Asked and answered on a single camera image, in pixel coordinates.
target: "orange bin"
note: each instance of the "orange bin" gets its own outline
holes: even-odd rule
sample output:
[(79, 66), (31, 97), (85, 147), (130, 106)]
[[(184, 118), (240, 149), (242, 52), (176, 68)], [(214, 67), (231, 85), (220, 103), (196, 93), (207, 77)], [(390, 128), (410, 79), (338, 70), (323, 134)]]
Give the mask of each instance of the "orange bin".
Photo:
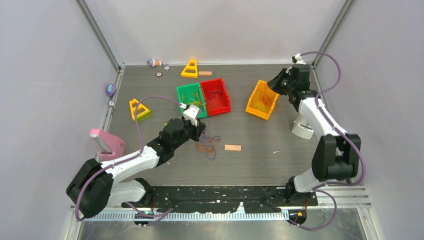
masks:
[(268, 120), (276, 107), (279, 96), (268, 87), (266, 81), (259, 80), (247, 102), (246, 112)]

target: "green object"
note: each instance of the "green object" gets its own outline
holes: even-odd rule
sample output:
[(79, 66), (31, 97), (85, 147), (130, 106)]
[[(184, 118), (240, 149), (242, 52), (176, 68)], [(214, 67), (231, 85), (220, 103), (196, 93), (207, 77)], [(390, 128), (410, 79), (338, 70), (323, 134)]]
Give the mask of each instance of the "green object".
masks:
[[(202, 89), (198, 82), (177, 86), (176, 94), (178, 95), (178, 101), (183, 104), (191, 105), (194, 104), (201, 109), (199, 118), (207, 118), (208, 113), (206, 112), (205, 99), (203, 98)], [(184, 109), (180, 108), (181, 115), (183, 115)]]

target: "plastic bin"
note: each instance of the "plastic bin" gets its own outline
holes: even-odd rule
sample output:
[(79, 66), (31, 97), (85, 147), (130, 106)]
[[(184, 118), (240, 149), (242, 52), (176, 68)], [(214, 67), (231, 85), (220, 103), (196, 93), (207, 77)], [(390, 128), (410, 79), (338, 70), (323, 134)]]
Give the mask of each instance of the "plastic bin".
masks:
[(249, 98), (246, 112), (262, 119), (270, 119), (280, 95), (272, 91), (264, 80), (259, 80)]
[(225, 114), (231, 111), (230, 96), (222, 78), (201, 81), (200, 88), (208, 116)]
[[(201, 109), (199, 118), (206, 118), (208, 113), (206, 111), (205, 99), (203, 98), (202, 89), (198, 82), (177, 86), (176, 94), (178, 95), (178, 101), (183, 104), (191, 105), (194, 104)], [(180, 108), (181, 115), (183, 115), (184, 110)]]

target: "white wall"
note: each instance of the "white wall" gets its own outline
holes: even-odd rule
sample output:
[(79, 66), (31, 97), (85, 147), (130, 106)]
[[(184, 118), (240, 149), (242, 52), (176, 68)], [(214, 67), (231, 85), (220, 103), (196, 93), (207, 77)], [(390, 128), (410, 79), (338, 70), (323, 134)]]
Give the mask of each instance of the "white wall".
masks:
[(87, 0), (126, 65), (290, 63), (316, 51), (343, 0)]
[(0, 3), (0, 239), (58, 240), (115, 70), (73, 0)]
[[(330, 111), (362, 139), (365, 186), (385, 240), (424, 234), (424, 1), (357, 1), (328, 53), (342, 68)], [(336, 80), (318, 66), (324, 87)]]

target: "yellow toy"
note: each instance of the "yellow toy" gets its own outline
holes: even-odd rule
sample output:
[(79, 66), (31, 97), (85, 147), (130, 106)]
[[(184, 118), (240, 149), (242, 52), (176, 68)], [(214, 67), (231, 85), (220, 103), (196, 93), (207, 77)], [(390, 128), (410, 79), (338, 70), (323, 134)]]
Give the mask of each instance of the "yellow toy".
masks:
[[(129, 101), (129, 109), (131, 111), (131, 117), (132, 120), (135, 122), (136, 121), (136, 106), (137, 104), (139, 104), (139, 101), (137, 99), (133, 99), (131, 101)], [(147, 118), (148, 116), (152, 115), (152, 112), (146, 107), (144, 106), (142, 103), (140, 103), (140, 105), (138, 105), (138, 109), (137, 109), (137, 121), (141, 121), (145, 118)]]
[(198, 62), (195, 59), (190, 59), (184, 67), (184, 70), (182, 70), (181, 77), (197, 79), (198, 76)]

